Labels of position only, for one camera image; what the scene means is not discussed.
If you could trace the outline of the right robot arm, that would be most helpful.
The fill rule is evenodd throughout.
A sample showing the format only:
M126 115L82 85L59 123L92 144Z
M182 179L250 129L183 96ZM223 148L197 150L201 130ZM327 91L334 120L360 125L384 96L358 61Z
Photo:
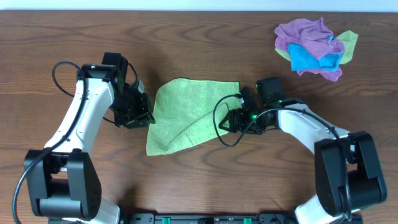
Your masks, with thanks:
M256 82L261 105L248 87L234 98L241 107L213 121L215 131L262 135L270 129L290 134L314 155L316 194L284 223L354 223L356 212L383 203L387 187L373 137L336 127L302 100L288 98L278 77Z

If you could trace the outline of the light green microfiber cloth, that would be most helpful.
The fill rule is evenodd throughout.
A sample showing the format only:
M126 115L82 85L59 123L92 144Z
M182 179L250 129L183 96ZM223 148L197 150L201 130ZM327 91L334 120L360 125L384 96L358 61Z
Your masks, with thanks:
M176 78L162 85L155 96L155 123L149 126L146 153L161 156L187 149L227 131L215 129L229 110L241 107L238 82Z

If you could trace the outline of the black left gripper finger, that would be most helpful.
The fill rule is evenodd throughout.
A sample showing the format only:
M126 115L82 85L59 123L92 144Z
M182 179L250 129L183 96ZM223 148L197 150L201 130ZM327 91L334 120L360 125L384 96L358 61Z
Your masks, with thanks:
M145 123L155 123L155 118L152 112L152 104L147 93L142 94L142 102L144 106L144 122Z
M124 123L124 127L128 129L148 128L150 124L155 124L155 118L150 112L146 112Z

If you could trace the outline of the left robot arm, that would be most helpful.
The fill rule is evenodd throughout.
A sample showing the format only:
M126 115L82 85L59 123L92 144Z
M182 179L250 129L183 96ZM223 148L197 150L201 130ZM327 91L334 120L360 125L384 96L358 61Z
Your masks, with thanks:
M91 160L107 110L114 125L127 129L155 123L149 97L139 79L126 83L133 66L120 53L106 52L99 65L76 71L76 91L56 133L42 150L29 150L21 181L28 186L32 213L49 223L137 223L120 206L103 198Z

